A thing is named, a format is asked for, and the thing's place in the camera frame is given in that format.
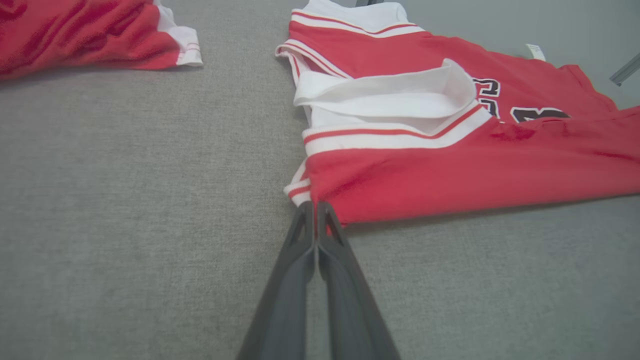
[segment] gray surface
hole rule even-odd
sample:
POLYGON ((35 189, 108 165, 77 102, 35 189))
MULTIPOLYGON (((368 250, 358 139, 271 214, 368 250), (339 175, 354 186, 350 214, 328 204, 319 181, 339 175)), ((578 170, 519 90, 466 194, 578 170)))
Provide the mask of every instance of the gray surface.
MULTIPOLYGON (((198 30, 203 69, 0 84, 0 359, 240 347, 303 158, 289 66, 273 58, 302 1, 165 3, 198 30)), ((348 233, 405 359, 631 360, 638 214, 635 196, 348 233)), ((319 278, 308 293, 308 358, 327 359, 319 278)))

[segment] red stripe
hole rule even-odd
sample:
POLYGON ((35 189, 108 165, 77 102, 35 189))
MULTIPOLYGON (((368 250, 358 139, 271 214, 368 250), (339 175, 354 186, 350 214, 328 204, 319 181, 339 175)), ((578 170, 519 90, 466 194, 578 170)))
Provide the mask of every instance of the red stripe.
POLYGON ((293 189, 293 190, 289 191, 289 197, 293 198, 297 194, 300 194, 300 193, 303 193, 303 192, 307 192, 307 191, 311 191, 311 185, 306 185, 306 186, 303 186, 301 188, 297 188, 297 189, 293 189))
POLYGON ((298 45, 294 45, 294 44, 289 44, 287 42, 284 43, 284 45, 286 46, 293 46, 293 47, 297 47, 304 55, 306 56, 310 56, 313 59, 315 59, 318 63, 321 63, 322 65, 324 65, 327 69, 329 69, 330 72, 332 72, 334 75, 336 76, 340 76, 341 78, 344 78, 343 75, 338 74, 335 70, 331 69, 331 67, 329 67, 327 64, 325 64, 322 60, 320 60, 319 58, 316 58, 313 54, 310 54, 307 50, 304 50, 302 47, 298 46, 298 45))
POLYGON ((299 16, 302 16, 302 17, 306 17, 306 18, 308 18, 308 19, 337 22, 338 24, 343 24, 343 25, 346 25, 346 26, 350 26, 350 27, 352 27, 352 28, 362 30, 362 31, 364 31, 364 32, 366 32, 366 33, 368 33, 368 34, 372 34, 372 35, 377 35, 377 34, 380 34, 380 33, 384 33, 385 31, 389 31, 389 30, 393 30, 393 29, 397 29, 397 28, 407 28, 407 27, 409 27, 409 26, 416 26, 416 27, 417 27, 417 25, 416 25, 416 24, 398 24, 398 25, 389 26, 388 28, 382 29, 382 30, 380 30, 380 31, 376 31, 375 33, 372 33, 372 32, 370 32, 370 31, 367 31, 367 30, 365 30, 365 29, 361 28, 360 26, 355 26, 355 25, 350 24, 350 23, 348 23, 348 22, 340 21, 340 20, 337 20, 337 19, 331 19, 331 18, 327 18, 327 17, 313 16, 313 15, 308 15, 308 14, 306 14, 306 13, 301 13, 301 12, 292 12, 292 14, 299 15, 299 16))
POLYGON ((439 132, 436 135, 419 134, 419 133, 416 133, 415 131, 409 131, 409 130, 403 130, 403 129, 348 129, 348 130, 327 131, 325 133, 318 133, 318 134, 309 135, 309 136, 307 136, 305 138, 305 144, 309 143, 309 142, 312 142, 312 141, 314 141, 316 139, 319 139, 319 138, 328 138, 328 137, 331 137, 331 136, 343 136, 343 135, 364 135, 364 134, 368 134, 368 135, 411 135, 411 136, 416 136, 418 138, 423 138, 423 139, 437 139, 437 138, 441 137, 442 135, 448 133, 449 130, 451 130, 452 128, 456 127, 459 123, 463 122, 466 118, 468 118, 469 116, 473 115, 480 108, 483 108, 483 106, 481 104, 478 104, 478 105, 474 106, 473 109, 471 109, 468 112, 466 112, 464 115, 462 115, 460 118, 458 118, 456 121, 451 123, 449 126, 444 128, 441 132, 439 132))
POLYGON ((291 55, 291 58, 293 59, 293 64, 296 65, 296 72, 298 73, 298 77, 300 77, 300 69, 298 68, 298 61, 296 60, 296 57, 291 55))

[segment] printed number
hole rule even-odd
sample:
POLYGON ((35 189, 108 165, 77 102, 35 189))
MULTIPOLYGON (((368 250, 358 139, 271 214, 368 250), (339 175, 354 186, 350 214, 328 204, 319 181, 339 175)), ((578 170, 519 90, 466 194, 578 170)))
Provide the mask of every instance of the printed number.
POLYGON ((498 119, 498 102, 493 99, 480 99, 478 100, 481 104, 486 105, 485 108, 489 111, 489 113, 498 119))
POLYGON ((569 118, 571 116, 567 115, 562 110, 556 108, 517 108, 514 107, 511 109, 511 116, 517 122, 525 122, 540 119, 543 117, 561 117, 561 118, 569 118))
POLYGON ((476 84, 480 84, 480 93, 478 95, 485 95, 491 97, 500 96, 500 83, 494 79, 476 79, 476 84))

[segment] white tag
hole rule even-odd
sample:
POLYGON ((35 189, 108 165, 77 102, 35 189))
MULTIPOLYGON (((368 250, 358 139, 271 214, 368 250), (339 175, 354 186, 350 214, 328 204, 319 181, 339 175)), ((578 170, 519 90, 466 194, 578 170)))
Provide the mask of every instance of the white tag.
POLYGON ((545 55, 542 53, 542 49, 538 45, 525 44, 529 50, 531 50, 531 54, 533 54, 534 59, 546 61, 545 55))

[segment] jersey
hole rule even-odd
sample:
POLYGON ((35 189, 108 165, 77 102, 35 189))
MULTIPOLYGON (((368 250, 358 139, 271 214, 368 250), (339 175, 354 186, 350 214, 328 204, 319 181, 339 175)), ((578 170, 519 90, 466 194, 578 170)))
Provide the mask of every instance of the jersey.
POLYGON ((294 10, 276 53, 307 107, 285 192, 344 223, 640 192, 640 107, 559 69, 433 35, 400 4, 294 10))
POLYGON ((0 4, 0 80, 60 66, 201 66, 194 29, 160 0, 15 0, 0 4))

